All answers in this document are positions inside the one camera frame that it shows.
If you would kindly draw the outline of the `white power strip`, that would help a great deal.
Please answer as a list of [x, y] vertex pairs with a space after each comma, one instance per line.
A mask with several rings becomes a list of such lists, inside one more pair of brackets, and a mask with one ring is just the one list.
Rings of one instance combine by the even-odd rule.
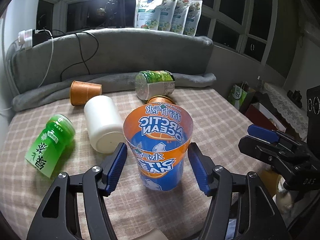
[[28, 29], [18, 33], [18, 45], [29, 50], [39, 44], [39, 30]]

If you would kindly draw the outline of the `green white label cup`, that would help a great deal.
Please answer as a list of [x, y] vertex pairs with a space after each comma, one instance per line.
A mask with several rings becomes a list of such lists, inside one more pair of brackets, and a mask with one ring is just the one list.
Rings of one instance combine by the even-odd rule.
[[135, 91], [140, 100], [170, 95], [175, 90], [175, 78], [166, 70], [144, 70], [135, 77]]

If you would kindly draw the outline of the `black speaker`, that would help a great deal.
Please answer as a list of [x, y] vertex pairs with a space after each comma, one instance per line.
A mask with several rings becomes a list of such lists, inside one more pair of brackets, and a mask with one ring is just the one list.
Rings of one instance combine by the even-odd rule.
[[319, 158], [320, 147], [320, 86], [309, 88], [306, 91], [308, 135], [307, 145], [309, 150]]

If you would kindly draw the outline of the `refill pouch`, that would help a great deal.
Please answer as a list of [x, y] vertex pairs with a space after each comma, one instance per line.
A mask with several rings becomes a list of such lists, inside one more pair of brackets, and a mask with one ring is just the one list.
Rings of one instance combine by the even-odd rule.
[[201, 17], [202, 3], [203, 0], [191, 1], [183, 30], [183, 35], [195, 36], [196, 29]]
[[177, 0], [174, 14], [172, 17], [170, 31], [177, 34], [183, 34], [188, 10], [192, 0]]
[[160, 6], [161, 13], [159, 18], [158, 30], [170, 31], [176, 4], [177, 0], [164, 0], [164, 3]]
[[134, 27], [157, 30], [164, 0], [136, 0]]

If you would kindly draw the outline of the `grey sofa backrest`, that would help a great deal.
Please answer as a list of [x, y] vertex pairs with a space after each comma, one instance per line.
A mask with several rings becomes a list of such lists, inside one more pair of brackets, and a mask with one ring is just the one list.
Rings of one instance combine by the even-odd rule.
[[56, 37], [29, 50], [8, 50], [5, 71], [17, 94], [95, 74], [168, 70], [203, 74], [213, 41], [166, 31], [98, 29]]

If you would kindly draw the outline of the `green carton box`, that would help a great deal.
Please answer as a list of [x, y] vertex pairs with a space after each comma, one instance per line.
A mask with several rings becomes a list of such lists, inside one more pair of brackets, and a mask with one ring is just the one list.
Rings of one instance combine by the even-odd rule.
[[247, 96], [247, 83], [236, 83], [232, 86], [227, 101], [233, 105], [237, 110], [240, 109], [242, 104], [244, 103], [244, 100]]

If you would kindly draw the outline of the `orange patterned paper cup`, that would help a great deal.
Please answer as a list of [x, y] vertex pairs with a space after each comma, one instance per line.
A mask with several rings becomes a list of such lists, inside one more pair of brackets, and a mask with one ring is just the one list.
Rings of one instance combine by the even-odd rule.
[[147, 103], [156, 103], [156, 102], [175, 104], [174, 100], [164, 95], [153, 96], [147, 101]]

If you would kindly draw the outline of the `white paper cup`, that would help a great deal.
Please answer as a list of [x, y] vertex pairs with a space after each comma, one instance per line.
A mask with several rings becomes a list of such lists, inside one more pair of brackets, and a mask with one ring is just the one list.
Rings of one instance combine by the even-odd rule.
[[99, 153], [111, 154], [125, 142], [123, 120], [113, 100], [105, 95], [91, 98], [84, 106], [90, 145]]

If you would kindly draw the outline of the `black tripod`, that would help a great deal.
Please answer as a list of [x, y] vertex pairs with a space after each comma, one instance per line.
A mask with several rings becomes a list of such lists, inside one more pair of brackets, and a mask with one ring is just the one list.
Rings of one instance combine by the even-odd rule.
[[113, 20], [116, 21], [116, 28], [126, 27], [125, 0], [109, 0], [105, 5], [105, 14], [105, 28], [108, 28]]

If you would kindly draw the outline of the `grey rolled blanket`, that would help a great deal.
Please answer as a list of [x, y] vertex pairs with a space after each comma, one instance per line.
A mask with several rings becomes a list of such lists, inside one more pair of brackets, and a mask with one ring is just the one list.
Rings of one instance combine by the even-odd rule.
[[[102, 85], [103, 93], [122, 92], [134, 90], [136, 73], [95, 74], [77, 77], [77, 81], [97, 83]], [[174, 73], [176, 87], [204, 88], [212, 86], [216, 81], [213, 73], [200, 75], [187, 75]], [[40, 107], [57, 100], [69, 98], [70, 86], [73, 79], [52, 83], [35, 88], [15, 96], [12, 108], [16, 112]]]

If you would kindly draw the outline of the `green tea label cup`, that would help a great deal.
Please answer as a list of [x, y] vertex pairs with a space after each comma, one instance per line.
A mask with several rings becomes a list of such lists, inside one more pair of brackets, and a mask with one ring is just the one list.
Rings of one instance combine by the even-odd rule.
[[62, 114], [52, 116], [25, 155], [25, 160], [50, 178], [61, 154], [75, 136], [72, 122]]

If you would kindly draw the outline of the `blue orange Arctic Ocean cup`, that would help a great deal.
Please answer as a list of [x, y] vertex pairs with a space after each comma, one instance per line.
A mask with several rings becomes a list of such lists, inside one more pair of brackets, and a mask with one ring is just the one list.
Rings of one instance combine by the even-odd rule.
[[170, 191], [179, 184], [193, 128], [189, 113], [171, 103], [147, 103], [126, 117], [124, 136], [145, 187]]

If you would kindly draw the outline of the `plaid bed cover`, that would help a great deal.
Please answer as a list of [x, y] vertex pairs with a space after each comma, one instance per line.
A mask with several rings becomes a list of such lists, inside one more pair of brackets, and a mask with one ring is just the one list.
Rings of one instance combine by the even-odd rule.
[[[263, 163], [239, 152], [239, 140], [250, 121], [212, 88], [178, 88], [173, 100], [194, 121], [192, 141], [217, 165], [238, 174], [259, 172]], [[101, 163], [105, 155], [95, 152], [88, 139], [84, 111], [70, 101], [17, 113], [1, 149], [1, 212], [15, 233], [25, 239], [36, 210], [53, 182], [25, 160], [25, 154], [54, 114], [67, 116], [75, 127], [75, 143], [65, 150], [52, 174], [86, 172]], [[210, 199], [200, 191], [189, 161], [184, 163], [181, 182], [167, 192], [146, 188], [132, 153], [117, 188], [105, 199], [108, 215], [118, 239], [134, 239], [157, 228], [168, 239], [184, 239], [199, 232]]]

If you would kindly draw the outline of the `orange cup near blanket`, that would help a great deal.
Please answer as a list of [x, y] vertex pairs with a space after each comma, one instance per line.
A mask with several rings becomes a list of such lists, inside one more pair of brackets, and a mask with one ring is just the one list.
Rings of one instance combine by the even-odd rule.
[[72, 106], [82, 106], [95, 96], [102, 95], [102, 85], [89, 82], [73, 81], [69, 98]]

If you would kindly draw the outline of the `lace covered side table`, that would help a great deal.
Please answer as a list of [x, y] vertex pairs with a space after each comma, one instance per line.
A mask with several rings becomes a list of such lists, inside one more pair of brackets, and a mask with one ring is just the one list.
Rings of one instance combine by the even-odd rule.
[[265, 82], [261, 88], [266, 93], [273, 107], [291, 125], [300, 139], [306, 142], [308, 133], [308, 117], [306, 111], [298, 108], [288, 97], [282, 88]]

